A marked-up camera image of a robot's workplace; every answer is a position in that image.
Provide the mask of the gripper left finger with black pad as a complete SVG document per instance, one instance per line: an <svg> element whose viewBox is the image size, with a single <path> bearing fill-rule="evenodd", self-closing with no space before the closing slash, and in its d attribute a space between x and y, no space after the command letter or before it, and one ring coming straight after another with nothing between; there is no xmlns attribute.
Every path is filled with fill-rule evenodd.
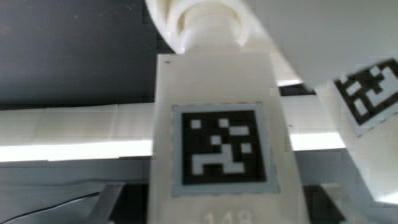
<svg viewBox="0 0 398 224"><path fill-rule="evenodd" d="M104 186L83 224L147 224L145 183L113 183Z"/></svg>

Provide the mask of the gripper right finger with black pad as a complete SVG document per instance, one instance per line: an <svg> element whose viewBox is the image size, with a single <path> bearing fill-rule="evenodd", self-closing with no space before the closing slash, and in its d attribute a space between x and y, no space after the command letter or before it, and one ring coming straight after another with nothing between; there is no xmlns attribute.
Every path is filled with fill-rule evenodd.
<svg viewBox="0 0 398 224"><path fill-rule="evenodd" d="M367 224L346 193L335 184L303 186L310 224Z"/></svg>

